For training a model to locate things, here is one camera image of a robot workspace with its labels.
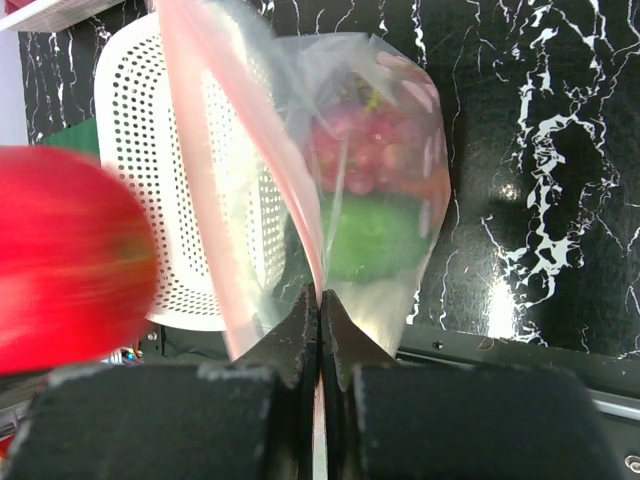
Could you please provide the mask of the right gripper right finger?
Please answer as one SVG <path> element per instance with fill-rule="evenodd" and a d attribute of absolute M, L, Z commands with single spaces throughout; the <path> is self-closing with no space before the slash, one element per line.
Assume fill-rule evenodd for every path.
<path fill-rule="evenodd" d="M 619 479 L 599 412 L 549 368 L 404 366 L 320 307 L 327 474 L 332 479 Z"/>

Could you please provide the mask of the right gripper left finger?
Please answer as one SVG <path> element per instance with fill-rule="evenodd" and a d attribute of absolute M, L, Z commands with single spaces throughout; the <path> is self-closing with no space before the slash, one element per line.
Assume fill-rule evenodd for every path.
<path fill-rule="evenodd" d="M 287 317 L 230 364 L 55 370 L 1 465 L 5 479 L 309 479 L 318 307 Z"/>

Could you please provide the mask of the red fake apple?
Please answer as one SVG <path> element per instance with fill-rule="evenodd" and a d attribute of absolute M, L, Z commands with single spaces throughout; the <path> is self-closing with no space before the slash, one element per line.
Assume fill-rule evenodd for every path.
<path fill-rule="evenodd" d="M 100 360 L 147 328 L 158 280 L 139 201 L 95 158 L 1 149 L 1 372 Z"/>

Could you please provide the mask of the clear zip top bag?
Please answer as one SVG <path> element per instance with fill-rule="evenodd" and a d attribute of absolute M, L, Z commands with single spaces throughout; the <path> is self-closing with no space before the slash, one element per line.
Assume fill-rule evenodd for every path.
<path fill-rule="evenodd" d="M 229 355 L 306 284 L 396 352 L 451 192 L 432 79 L 373 35 L 276 37 L 241 1 L 153 8 Z"/>

